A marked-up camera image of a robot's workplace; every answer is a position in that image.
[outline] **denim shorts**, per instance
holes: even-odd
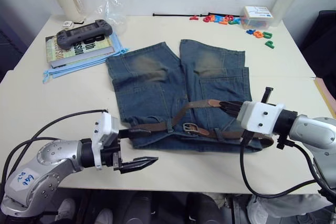
[[[181,40],[180,58],[162,42],[107,59],[123,122],[131,126],[166,122],[191,101],[250,101],[245,52]],[[188,110],[174,127],[132,139],[134,148],[239,152],[239,140],[209,138],[183,130],[184,123],[222,131],[243,131],[235,118],[219,108]],[[253,139],[247,152],[262,150]]]

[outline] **small box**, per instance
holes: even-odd
[[[244,29],[267,29],[273,16],[267,7],[245,6],[240,21]]]

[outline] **black cable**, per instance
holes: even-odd
[[[308,155],[308,153],[299,145],[294,144],[293,147],[295,147],[296,149],[298,149],[300,152],[302,152],[302,154],[305,156],[307,163],[308,163],[308,167],[310,170],[311,175],[313,176],[313,178],[315,179],[316,183],[329,195],[331,195],[334,199],[336,199],[336,191],[331,190],[326,184],[325,182],[318,176],[318,174],[316,173],[315,169],[314,169],[314,165],[310,159],[310,156]]]
[[[4,169],[2,172],[2,178],[1,178],[1,187],[0,187],[0,200],[3,200],[4,194],[5,194],[5,184],[6,184],[6,178],[7,178],[7,172],[8,172],[8,167],[9,167],[9,163],[11,162],[11,159],[13,157],[13,155],[15,154],[15,152],[20,149],[22,146],[24,145],[30,145],[32,142],[35,141],[40,141],[40,140],[58,140],[58,138],[55,137],[36,137],[33,139],[29,139],[27,141],[24,141],[22,143],[20,143],[19,145],[17,145],[14,149],[12,149],[12,151],[10,152],[10,154],[8,155],[5,165],[4,165]]]
[[[76,116],[76,115],[83,115],[83,114],[90,114],[90,113],[97,113],[97,112],[107,112],[107,110],[88,110],[88,111],[82,111],[82,112],[77,112],[77,113],[62,116],[61,118],[58,118],[58,119],[48,123],[44,127],[42,127],[42,129],[40,129],[31,139],[37,138],[46,128],[52,126],[53,124],[55,124],[59,121],[62,121],[64,119],[67,119],[67,118],[70,118],[70,117],[73,117],[73,116]],[[22,152],[18,156],[17,160],[15,161],[15,163],[13,165],[13,168],[10,170],[9,175],[11,175],[16,170],[17,166],[19,165],[21,159],[23,158],[23,156],[27,152],[30,145],[31,145],[31,143],[28,143],[26,145],[26,147],[22,150]]]
[[[293,186],[293,187],[289,188],[288,190],[283,191],[283,192],[278,193],[278,194],[267,195],[267,194],[257,193],[256,191],[254,191],[251,188],[251,186],[248,183],[247,178],[246,178],[245,168],[244,168],[244,150],[245,150],[245,141],[243,141],[241,143],[241,146],[240,146],[240,156],[239,156],[240,157],[240,170],[242,171],[242,176],[243,176],[243,180],[244,180],[244,183],[245,183],[246,187],[250,190],[251,193],[253,193],[254,195],[256,195],[258,197],[267,198],[267,199],[278,198],[278,197],[284,196],[286,194],[289,194],[292,191],[295,191],[295,190],[297,190],[297,189],[299,189],[299,188],[301,188],[303,186],[306,186],[306,185],[309,185],[309,184],[313,184],[313,183],[316,182],[315,180],[309,180],[309,181],[303,182],[303,183],[301,183],[299,185]]]

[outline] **tabletop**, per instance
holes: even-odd
[[[9,71],[0,84],[0,136],[3,143],[0,148],[0,168],[3,168],[5,158],[13,147],[32,137],[43,125],[65,114],[108,109],[119,118],[116,96],[105,64],[42,84],[42,72],[48,68],[45,37],[59,31],[62,20],[60,16],[49,19],[14,71]],[[245,50],[253,100],[259,101],[265,87],[269,86],[275,88],[269,102],[284,103],[287,109],[312,118],[331,117],[313,82],[313,73],[282,23],[271,31],[275,36],[275,49],[266,47],[261,39],[248,35],[239,26],[224,27],[201,20],[189,21],[185,17],[132,16],[128,17],[127,25],[126,32],[119,37],[130,50],[166,41],[173,52],[179,55],[178,45],[183,38],[227,49]],[[98,118],[98,114],[71,118],[53,125],[43,136],[67,140],[88,138]],[[42,145],[34,143],[24,161],[34,157]],[[129,140],[121,142],[121,149],[124,161],[140,156],[157,156],[159,160],[144,170],[123,175],[107,167],[102,171],[87,168],[68,176],[60,185],[78,188],[249,192],[241,177],[238,154],[135,150]],[[311,179],[301,153],[289,147],[281,151],[275,145],[262,152],[246,154],[245,170],[251,186],[261,193],[277,193]],[[317,189],[318,186],[309,185],[295,193],[317,193]]]

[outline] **belt loop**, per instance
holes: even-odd
[[[173,129],[173,126],[172,126],[172,119],[168,119],[166,121],[166,125],[167,125],[167,132],[168,133],[174,132],[174,129]]]
[[[219,128],[214,128],[214,131],[216,133],[218,141],[223,142],[224,138],[223,138],[223,135],[222,135],[222,131]]]

